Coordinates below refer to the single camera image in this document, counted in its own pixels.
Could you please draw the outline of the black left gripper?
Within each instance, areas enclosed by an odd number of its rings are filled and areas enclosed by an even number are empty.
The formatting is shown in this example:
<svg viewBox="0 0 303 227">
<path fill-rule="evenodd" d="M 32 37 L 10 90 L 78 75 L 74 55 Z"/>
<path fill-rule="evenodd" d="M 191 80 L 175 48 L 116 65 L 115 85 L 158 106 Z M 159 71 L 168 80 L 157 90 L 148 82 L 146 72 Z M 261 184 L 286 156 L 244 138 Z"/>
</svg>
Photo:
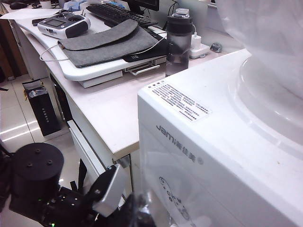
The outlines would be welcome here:
<svg viewBox="0 0 303 227">
<path fill-rule="evenodd" d="M 106 227 L 155 227 L 143 195 L 131 194 L 116 213 L 107 218 Z"/>
</svg>

